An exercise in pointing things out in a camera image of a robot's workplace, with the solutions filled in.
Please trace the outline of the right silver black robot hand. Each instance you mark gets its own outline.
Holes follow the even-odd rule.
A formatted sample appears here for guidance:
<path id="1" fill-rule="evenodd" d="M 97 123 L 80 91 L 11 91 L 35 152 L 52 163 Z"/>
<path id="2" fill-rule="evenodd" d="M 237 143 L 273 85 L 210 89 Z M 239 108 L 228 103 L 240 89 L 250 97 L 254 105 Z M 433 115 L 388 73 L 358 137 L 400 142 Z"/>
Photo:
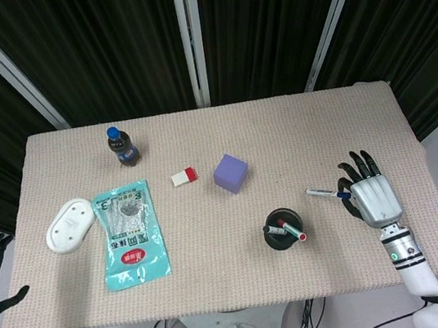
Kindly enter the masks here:
<path id="1" fill-rule="evenodd" d="M 339 163 L 337 167 L 347 173 L 338 179 L 337 189 L 348 213 L 371 228 L 386 228 L 402 217 L 400 201 L 377 163 L 365 150 L 350 151 L 355 166 Z"/>

